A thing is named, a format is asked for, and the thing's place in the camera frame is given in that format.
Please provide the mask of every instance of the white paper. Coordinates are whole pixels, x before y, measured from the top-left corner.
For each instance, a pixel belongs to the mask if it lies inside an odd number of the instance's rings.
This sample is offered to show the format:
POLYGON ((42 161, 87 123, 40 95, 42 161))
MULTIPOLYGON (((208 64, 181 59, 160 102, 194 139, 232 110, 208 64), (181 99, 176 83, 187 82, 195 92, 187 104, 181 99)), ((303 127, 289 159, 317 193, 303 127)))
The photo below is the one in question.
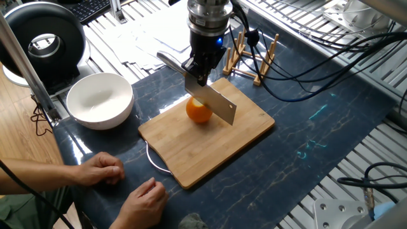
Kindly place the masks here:
POLYGON ((143 18, 142 30, 178 52, 190 45, 187 0, 143 18))
POLYGON ((158 51, 167 52, 184 62, 191 52, 186 3, 187 0, 182 0, 137 22, 106 29, 103 40, 121 63, 137 64, 141 69, 156 70, 164 65, 156 57, 158 51))

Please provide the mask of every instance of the metal frame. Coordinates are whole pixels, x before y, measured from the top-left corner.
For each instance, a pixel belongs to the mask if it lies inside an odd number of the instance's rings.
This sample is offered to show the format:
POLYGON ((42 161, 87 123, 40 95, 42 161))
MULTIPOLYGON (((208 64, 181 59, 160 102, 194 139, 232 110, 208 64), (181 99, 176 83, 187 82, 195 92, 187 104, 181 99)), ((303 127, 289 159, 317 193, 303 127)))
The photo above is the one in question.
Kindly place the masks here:
POLYGON ((406 0, 360 0, 360 1, 407 27, 406 0))
POLYGON ((60 115, 55 105, 3 15, 0 17, 0 41, 6 47, 7 52, 16 63, 25 80, 27 80, 32 92, 49 117, 53 121, 59 121, 60 115))

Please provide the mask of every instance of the cleaver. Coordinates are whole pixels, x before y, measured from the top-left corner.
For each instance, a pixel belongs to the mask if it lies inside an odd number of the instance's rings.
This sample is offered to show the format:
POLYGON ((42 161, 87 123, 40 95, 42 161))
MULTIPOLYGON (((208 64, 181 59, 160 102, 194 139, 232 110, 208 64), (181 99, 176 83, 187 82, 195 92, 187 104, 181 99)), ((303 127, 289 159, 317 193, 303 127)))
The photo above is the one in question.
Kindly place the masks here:
POLYGON ((208 85, 201 86, 197 79, 181 67, 181 63, 167 52, 157 52, 157 57, 173 70, 181 73, 185 77, 185 91, 191 94, 196 100, 209 108, 225 122, 233 125, 236 113, 236 105, 228 100, 221 93, 208 85))

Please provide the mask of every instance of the wooden cutting board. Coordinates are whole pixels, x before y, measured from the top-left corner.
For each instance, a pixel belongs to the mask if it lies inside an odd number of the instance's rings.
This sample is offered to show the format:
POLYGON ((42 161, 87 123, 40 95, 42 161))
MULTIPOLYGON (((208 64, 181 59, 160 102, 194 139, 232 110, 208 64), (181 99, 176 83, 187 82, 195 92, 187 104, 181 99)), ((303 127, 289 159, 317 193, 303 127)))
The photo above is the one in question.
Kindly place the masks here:
POLYGON ((140 135, 188 189, 274 125, 274 119, 225 78, 212 88, 237 105, 233 126, 215 114, 204 124, 188 118, 182 101, 139 127, 140 135))

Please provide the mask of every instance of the knife handle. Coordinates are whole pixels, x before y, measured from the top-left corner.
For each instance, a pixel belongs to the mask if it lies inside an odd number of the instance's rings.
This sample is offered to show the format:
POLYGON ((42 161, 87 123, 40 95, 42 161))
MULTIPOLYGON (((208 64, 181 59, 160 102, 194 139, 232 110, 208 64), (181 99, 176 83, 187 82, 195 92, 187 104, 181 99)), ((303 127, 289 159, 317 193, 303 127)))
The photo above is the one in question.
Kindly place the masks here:
POLYGON ((182 75, 185 75, 186 71, 181 67, 180 61, 178 61, 175 57, 173 57, 171 54, 163 51, 158 51, 157 52, 157 57, 160 58, 165 64, 167 64, 170 68, 173 70, 181 73, 182 75))

